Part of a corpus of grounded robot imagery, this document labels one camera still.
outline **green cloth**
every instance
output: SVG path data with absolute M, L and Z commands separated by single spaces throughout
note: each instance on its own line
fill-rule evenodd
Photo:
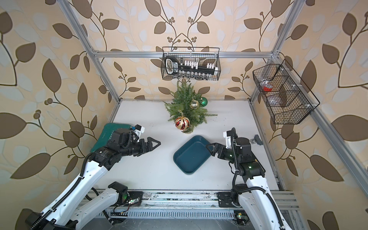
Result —
M 107 123 L 103 127 L 102 133 L 100 137 L 98 138 L 97 142 L 95 143 L 95 145 L 93 146 L 93 148 L 91 149 L 91 152 L 96 151 L 99 147 L 105 146 L 107 141 L 110 139 L 111 135 L 113 134 L 113 132 L 117 130 L 118 128 L 129 129 L 130 127 L 132 126 L 128 124 Z

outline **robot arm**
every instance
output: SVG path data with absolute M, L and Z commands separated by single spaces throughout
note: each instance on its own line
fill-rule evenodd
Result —
M 103 193 L 77 208 L 92 186 L 105 175 L 122 156 L 140 156 L 153 151 L 161 143 L 151 137 L 139 139 L 144 127 L 136 125 L 114 131 L 107 144 L 84 159 L 81 173 L 41 213 L 32 212 L 26 219 L 30 230 L 82 229 L 92 218 L 111 205 L 123 205 L 128 198 L 128 187 L 114 182 Z
M 267 185 L 265 170 L 252 153 L 249 139 L 238 137 L 235 128 L 224 132 L 224 137 L 226 146 L 213 143 L 206 147 L 212 156 L 217 153 L 218 158 L 234 163 L 232 203 L 244 208 L 257 230 L 291 230 L 273 199 Z M 235 184 L 237 175 L 243 178 L 245 184 Z

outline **wire basket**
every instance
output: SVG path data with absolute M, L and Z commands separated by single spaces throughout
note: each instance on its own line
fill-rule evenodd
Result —
M 218 81 L 219 52 L 215 47 L 162 47 L 162 79 Z
M 290 65 L 286 65 L 284 60 L 282 64 L 269 64 L 253 71 L 254 82 L 274 124 L 299 124 L 320 104 L 298 74 L 301 82 L 295 83 L 287 71 L 288 67 Z M 310 92 L 317 103 L 311 102 L 301 87 Z

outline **red and gold ornament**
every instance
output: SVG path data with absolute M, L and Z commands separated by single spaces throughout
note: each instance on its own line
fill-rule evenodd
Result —
M 181 116 L 175 120 L 175 126 L 181 131 L 185 131 L 189 127 L 190 121 L 187 117 L 183 116 L 182 111 L 179 112 L 181 112 Z

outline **wall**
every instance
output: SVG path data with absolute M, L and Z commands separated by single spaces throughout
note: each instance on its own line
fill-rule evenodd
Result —
M 96 50 L 160 52 L 163 46 L 210 46 L 251 52 L 272 50 L 292 1 L 271 5 L 269 0 L 85 0 L 70 4 Z M 160 59 L 105 58 L 101 62 L 122 98 L 171 99 L 167 89 L 176 90 L 177 80 L 162 80 Z M 246 76 L 265 60 L 220 59 L 220 63 L 219 81 L 191 80 L 208 99 L 248 98 L 255 85 Z
M 115 103 L 54 1 L 0 1 L 0 21 L 0 223 L 14 229 L 79 173 Z
M 368 4 L 356 0 L 306 3 L 281 57 L 312 88 L 324 114 L 367 167 Z M 351 42 L 347 33 L 352 34 Z M 366 229 L 368 200 L 313 119 L 274 125 L 261 98 L 254 106 L 286 188 L 294 191 L 310 229 Z
M 191 79 L 189 82 L 194 84 L 194 90 L 208 99 L 249 98 L 255 87 L 251 73 L 264 65 L 263 60 L 223 59 L 220 62 L 219 81 Z M 161 64 L 161 60 L 105 58 L 103 66 L 113 76 L 111 80 L 122 98 L 172 99 L 170 91 L 176 91 L 178 80 L 163 80 L 157 63 Z
M 368 168 L 368 2 L 316 1 L 305 6 L 282 55 L 313 87 L 320 108 Z M 306 25 L 301 38 L 293 31 Z
M 96 50 L 219 47 L 271 51 L 290 0 L 110 0 L 70 3 Z

